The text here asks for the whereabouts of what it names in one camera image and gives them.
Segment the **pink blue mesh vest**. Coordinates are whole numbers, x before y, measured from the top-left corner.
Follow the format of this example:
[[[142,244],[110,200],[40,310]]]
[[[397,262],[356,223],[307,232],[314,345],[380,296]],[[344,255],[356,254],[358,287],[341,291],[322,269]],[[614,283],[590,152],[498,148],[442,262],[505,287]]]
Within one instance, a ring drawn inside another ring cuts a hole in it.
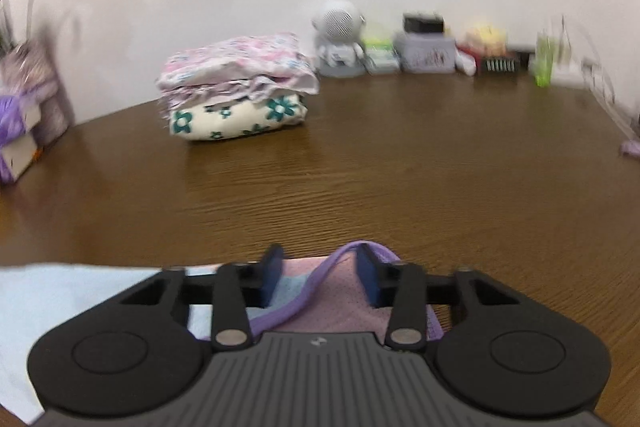
[[[61,271],[1,279],[1,402],[36,426],[424,426],[442,338],[424,276],[352,242],[291,291],[273,245],[214,272],[138,273],[76,307]]]

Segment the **lower purple tissue pack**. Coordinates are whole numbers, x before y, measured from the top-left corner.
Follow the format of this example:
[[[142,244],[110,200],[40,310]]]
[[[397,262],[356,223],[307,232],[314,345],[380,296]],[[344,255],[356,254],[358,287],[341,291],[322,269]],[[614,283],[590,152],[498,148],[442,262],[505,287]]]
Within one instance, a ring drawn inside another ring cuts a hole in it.
[[[1,183],[13,184],[42,154],[34,134],[29,131],[14,138],[1,141]]]

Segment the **purple tissue pack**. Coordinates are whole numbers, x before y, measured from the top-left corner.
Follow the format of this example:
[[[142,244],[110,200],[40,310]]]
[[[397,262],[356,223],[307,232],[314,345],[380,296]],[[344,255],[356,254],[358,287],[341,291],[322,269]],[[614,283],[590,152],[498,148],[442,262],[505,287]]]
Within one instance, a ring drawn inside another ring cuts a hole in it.
[[[42,154],[34,134],[29,131],[14,138],[1,141],[1,183],[13,184]]]
[[[0,144],[6,145],[32,131],[41,120],[38,104],[25,102],[19,96],[0,98]]]

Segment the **folded green flower garment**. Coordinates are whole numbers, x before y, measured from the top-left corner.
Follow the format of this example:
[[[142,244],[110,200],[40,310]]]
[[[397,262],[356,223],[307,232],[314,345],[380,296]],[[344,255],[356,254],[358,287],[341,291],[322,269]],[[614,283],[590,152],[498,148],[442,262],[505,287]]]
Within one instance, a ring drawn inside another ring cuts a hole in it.
[[[188,141],[224,141],[303,124],[304,99],[279,94],[260,102],[248,98],[228,105],[200,104],[170,113],[169,133]]]

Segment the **upper purple tissue pack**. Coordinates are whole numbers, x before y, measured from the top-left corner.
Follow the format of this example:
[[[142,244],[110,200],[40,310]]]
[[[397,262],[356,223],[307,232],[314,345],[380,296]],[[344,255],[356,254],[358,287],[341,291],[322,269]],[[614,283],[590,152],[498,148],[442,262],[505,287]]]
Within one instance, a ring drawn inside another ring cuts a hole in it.
[[[38,104],[25,102],[19,96],[0,98],[0,144],[6,145],[32,131],[41,120]]]

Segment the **black red gift box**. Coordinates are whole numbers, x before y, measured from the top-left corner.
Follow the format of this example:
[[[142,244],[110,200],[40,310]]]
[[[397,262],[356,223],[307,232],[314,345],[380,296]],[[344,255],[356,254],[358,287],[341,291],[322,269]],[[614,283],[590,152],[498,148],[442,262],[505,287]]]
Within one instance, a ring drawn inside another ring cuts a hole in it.
[[[511,46],[500,55],[483,55],[477,72],[480,75],[516,75],[529,69],[535,49],[530,46]]]

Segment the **white power strip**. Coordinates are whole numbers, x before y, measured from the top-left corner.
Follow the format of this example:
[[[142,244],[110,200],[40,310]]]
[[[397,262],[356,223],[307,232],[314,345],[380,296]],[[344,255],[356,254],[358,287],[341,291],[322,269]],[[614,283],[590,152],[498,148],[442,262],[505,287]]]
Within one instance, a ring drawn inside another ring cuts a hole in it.
[[[592,81],[588,79],[587,73],[582,66],[575,62],[570,64],[552,64],[550,67],[544,66],[541,71],[541,78],[537,80],[540,87],[563,87],[570,89],[589,89]]]

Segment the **white small tube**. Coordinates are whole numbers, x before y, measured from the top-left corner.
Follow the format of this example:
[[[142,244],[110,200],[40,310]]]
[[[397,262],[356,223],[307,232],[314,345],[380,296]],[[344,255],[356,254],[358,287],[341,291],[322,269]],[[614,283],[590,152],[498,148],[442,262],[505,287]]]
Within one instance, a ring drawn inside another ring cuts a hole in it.
[[[477,66],[475,58],[470,54],[457,50],[454,64],[456,64],[456,69],[459,72],[463,72],[464,75],[474,76],[476,74]]]

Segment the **purple textured vase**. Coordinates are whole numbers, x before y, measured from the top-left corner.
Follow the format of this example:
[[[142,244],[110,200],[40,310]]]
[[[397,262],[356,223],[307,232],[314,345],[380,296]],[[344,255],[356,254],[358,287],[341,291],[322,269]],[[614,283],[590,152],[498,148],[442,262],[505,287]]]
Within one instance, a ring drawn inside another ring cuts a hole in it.
[[[25,42],[1,60],[1,92],[38,105],[35,140],[48,147],[70,129],[74,113],[58,70],[38,42]]]

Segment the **folded pink floral garment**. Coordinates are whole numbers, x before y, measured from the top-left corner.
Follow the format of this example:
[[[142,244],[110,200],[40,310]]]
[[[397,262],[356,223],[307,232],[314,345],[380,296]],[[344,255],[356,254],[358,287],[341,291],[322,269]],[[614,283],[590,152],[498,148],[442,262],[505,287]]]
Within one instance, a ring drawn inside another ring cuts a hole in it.
[[[243,36],[171,55],[156,80],[168,112],[207,103],[261,102],[293,92],[316,95],[320,82],[292,32]]]

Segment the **green spray bottle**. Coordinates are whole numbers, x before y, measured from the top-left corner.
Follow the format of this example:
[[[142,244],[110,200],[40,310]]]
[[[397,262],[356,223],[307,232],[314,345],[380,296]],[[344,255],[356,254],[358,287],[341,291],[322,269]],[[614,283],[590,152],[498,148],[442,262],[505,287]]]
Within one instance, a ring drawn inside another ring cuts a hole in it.
[[[537,36],[535,52],[535,81],[539,88],[550,86],[552,69],[555,60],[556,41],[546,32],[540,32]]]

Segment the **white green small boxes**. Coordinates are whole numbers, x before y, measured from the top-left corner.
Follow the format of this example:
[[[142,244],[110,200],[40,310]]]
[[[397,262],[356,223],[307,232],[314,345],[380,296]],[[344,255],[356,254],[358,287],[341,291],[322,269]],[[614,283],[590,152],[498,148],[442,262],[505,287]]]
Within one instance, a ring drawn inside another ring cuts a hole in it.
[[[363,63],[370,75],[386,75],[400,71],[400,60],[390,35],[364,37]]]

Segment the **white astronaut speaker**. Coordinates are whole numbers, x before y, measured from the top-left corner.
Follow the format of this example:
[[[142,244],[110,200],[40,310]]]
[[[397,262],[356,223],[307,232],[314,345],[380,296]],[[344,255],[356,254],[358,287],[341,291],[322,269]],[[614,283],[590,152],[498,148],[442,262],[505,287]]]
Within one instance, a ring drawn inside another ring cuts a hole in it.
[[[352,2],[328,0],[312,20],[312,26],[322,77],[354,78],[366,72],[361,43],[366,20]]]

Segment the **black charger on tin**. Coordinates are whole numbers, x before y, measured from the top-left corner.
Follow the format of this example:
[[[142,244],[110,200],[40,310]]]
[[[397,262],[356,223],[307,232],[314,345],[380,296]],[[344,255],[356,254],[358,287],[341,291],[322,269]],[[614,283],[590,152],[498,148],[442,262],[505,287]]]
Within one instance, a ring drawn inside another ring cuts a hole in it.
[[[402,22],[407,34],[443,35],[445,33],[444,19],[437,14],[405,13]]]

